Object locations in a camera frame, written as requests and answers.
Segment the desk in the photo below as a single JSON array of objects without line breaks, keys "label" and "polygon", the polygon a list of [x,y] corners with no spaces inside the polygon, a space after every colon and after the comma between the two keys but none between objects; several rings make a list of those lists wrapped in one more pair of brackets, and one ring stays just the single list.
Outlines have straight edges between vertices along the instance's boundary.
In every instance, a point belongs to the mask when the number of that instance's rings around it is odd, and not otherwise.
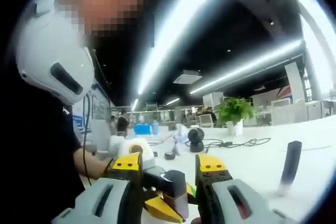
[{"label": "desk", "polygon": [[[226,129],[204,129],[205,138],[243,143],[251,138],[271,137],[261,146],[237,147],[233,149],[210,148],[209,154],[219,157],[234,178],[239,178],[268,199],[271,208],[277,208],[295,220],[301,220],[318,202],[329,184],[336,164],[336,116],[319,120],[267,127],[244,128],[243,136],[228,136]],[[302,154],[298,172],[287,197],[277,198],[277,190],[287,144],[302,142]],[[172,161],[164,159],[164,152],[172,148],[173,142],[153,146],[158,152],[156,164],[166,170],[178,169],[185,173],[186,181],[195,183],[195,154],[187,147],[181,156]],[[320,150],[313,148],[326,147]],[[190,206],[190,223],[198,216],[197,207]]]}]

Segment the green potted plant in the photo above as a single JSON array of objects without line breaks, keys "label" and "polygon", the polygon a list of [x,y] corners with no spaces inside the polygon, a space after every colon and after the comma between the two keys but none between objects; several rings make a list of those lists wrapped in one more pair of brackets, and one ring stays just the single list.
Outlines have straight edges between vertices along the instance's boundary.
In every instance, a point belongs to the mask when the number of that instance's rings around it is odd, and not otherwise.
[{"label": "green potted plant", "polygon": [[245,99],[229,98],[216,107],[219,111],[217,123],[227,125],[229,135],[238,136],[243,133],[243,119],[252,118],[254,108]]}]

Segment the white vr headset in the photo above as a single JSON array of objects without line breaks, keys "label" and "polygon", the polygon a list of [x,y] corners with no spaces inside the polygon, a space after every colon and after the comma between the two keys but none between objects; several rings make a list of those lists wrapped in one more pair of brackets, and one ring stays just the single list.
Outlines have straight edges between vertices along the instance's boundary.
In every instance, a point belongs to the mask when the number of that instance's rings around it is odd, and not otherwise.
[{"label": "white vr headset", "polygon": [[54,0],[33,0],[32,5],[36,11],[20,27],[14,48],[19,74],[72,105],[90,90],[95,75],[84,33],[65,12],[55,10]]}]

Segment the gray gripper housing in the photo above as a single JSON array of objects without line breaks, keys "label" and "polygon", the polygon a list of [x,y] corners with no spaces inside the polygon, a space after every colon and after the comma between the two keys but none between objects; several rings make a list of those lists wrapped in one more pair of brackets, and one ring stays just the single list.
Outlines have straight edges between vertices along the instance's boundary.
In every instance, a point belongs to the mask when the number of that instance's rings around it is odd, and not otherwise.
[{"label": "gray gripper housing", "polygon": [[[122,196],[128,180],[100,178],[76,198],[75,208],[68,208],[57,216],[52,224],[117,224]],[[103,208],[99,210],[102,198],[109,191]]]},{"label": "gray gripper housing", "polygon": [[239,179],[216,182],[212,184],[212,187],[221,205],[225,224],[242,222],[233,195],[241,200],[249,212],[249,217],[244,220],[244,224],[298,223],[278,210],[270,210],[266,200]]}]

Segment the ceiling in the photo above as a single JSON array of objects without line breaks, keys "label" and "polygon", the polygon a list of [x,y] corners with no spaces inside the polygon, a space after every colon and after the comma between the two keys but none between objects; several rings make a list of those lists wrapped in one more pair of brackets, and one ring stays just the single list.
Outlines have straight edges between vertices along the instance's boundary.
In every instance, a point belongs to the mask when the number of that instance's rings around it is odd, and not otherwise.
[{"label": "ceiling", "polygon": [[[96,55],[103,73],[97,71],[97,76],[115,105],[130,105],[138,97],[139,73],[145,62],[145,56],[141,55],[143,42],[146,41],[146,46],[149,46],[152,42],[150,35],[153,34],[144,31],[160,26],[162,14],[173,1],[147,0],[144,10],[138,12],[136,18],[132,15],[133,18],[129,18],[117,33],[97,42]],[[274,62],[276,67],[244,80],[222,83],[199,95],[189,94],[193,88],[267,50],[302,38],[295,0],[212,0],[206,3],[198,16],[164,61],[160,74],[155,75],[141,96],[140,108],[146,102],[166,104],[175,98],[181,98],[180,104],[183,105],[201,104],[202,95],[212,91],[249,97],[262,85],[267,91],[288,84],[284,63]],[[288,58],[298,55],[302,56],[292,61],[303,69],[303,49],[292,52]],[[183,70],[198,71],[202,79],[192,85],[173,84]]]}]

